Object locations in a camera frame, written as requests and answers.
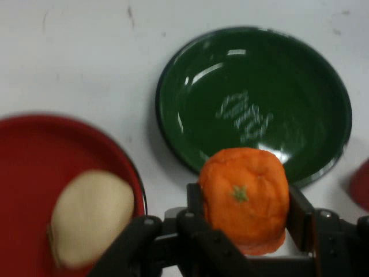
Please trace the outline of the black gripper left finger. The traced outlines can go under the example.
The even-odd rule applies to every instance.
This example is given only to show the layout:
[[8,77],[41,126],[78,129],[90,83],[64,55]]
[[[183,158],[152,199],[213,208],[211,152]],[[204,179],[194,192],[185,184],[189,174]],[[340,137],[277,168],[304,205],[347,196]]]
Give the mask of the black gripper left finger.
[[183,276],[254,275],[252,264],[204,219],[199,184],[187,185],[187,208],[174,218],[134,218],[88,276],[160,276],[173,265]]

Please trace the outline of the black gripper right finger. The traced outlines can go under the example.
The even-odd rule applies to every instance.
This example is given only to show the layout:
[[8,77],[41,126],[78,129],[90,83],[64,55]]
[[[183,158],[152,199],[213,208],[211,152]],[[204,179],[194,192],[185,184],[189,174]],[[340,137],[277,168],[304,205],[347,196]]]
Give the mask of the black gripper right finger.
[[368,276],[368,216],[349,223],[332,210],[314,208],[290,186],[287,230],[298,249],[312,255],[314,276]]

